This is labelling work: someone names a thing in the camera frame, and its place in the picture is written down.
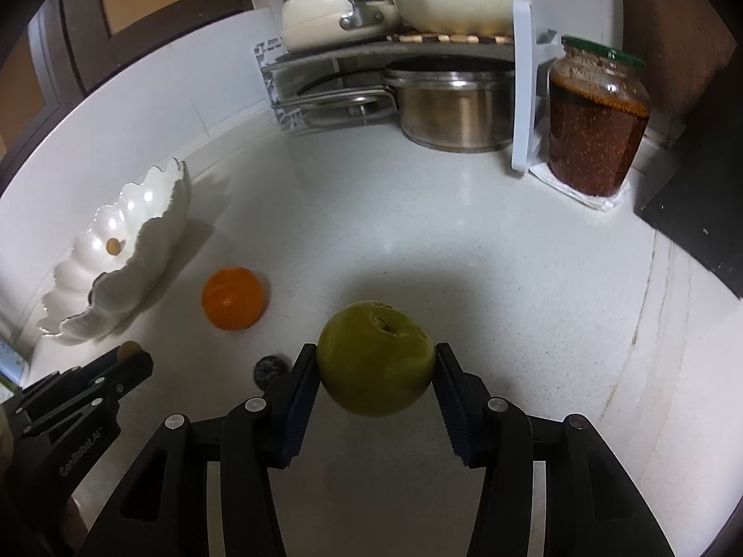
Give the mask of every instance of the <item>mandarin orange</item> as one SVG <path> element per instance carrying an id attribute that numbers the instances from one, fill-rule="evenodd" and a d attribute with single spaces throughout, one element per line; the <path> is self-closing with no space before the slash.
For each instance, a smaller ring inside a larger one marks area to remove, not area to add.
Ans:
<path id="1" fill-rule="evenodd" d="M 265 302 L 265 290 L 254 273 L 237 266 L 218 270 L 202 290 L 203 312 L 222 330 L 242 330 L 255 324 Z"/>

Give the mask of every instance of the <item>green apple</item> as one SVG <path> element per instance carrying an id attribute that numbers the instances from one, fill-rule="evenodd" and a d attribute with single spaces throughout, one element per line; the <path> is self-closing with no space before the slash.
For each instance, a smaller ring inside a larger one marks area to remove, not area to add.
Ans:
<path id="1" fill-rule="evenodd" d="M 426 391 L 436 357 L 433 342 L 404 312 L 379 301 L 340 310 L 317 344 L 322 385 L 339 405 L 363 416 L 407 408 Z"/>

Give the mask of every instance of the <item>scalloped bowl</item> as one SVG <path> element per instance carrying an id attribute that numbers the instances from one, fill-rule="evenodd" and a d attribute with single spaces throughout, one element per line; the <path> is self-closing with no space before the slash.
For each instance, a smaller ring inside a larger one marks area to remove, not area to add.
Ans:
<path id="1" fill-rule="evenodd" d="M 127 184 L 113 205 L 98 208 L 70 254 L 54 268 L 54 287 L 42 298 L 46 335 L 75 345 L 102 337 L 155 286 L 186 225 L 190 185 L 186 164 L 171 159 Z M 106 250 L 109 239 L 121 251 Z"/>

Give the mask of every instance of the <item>jar of red sauce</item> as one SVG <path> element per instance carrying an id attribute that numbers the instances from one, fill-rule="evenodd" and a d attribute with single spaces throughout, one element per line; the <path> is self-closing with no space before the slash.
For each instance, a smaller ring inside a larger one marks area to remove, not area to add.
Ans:
<path id="1" fill-rule="evenodd" d="M 549 76 L 550 169 L 577 191 L 609 197 L 622 186 L 650 117 L 638 78 L 645 64 L 602 44 L 565 36 Z"/>

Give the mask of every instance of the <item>wooden cabinet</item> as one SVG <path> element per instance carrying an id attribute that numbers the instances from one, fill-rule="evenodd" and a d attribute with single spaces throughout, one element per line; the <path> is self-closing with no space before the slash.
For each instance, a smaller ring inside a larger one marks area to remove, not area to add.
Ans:
<path id="1" fill-rule="evenodd" d="M 0 194 L 83 98 L 137 59 L 250 0 L 46 0 L 0 66 Z"/>
<path id="2" fill-rule="evenodd" d="M 86 91 L 170 40 L 250 0 L 62 0 L 70 46 Z"/>
<path id="3" fill-rule="evenodd" d="M 83 98 L 65 42 L 60 0 L 46 0 L 0 69 L 0 194 Z"/>

